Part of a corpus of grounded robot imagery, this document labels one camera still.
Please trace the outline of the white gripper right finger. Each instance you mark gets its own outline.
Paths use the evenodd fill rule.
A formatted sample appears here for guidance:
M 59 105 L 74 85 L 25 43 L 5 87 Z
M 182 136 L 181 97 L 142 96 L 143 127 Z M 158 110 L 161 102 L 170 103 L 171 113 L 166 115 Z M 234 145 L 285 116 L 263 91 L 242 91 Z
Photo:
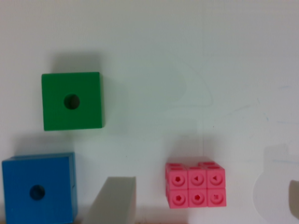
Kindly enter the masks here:
M 289 185 L 289 208 L 291 214 L 299 218 L 299 181 L 292 180 Z

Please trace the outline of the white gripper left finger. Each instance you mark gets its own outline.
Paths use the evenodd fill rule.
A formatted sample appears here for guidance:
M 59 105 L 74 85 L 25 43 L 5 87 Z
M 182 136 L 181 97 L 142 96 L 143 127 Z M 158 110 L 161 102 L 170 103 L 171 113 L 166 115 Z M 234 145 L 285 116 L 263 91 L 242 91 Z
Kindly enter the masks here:
M 82 224 L 135 224 L 136 179 L 109 177 Z

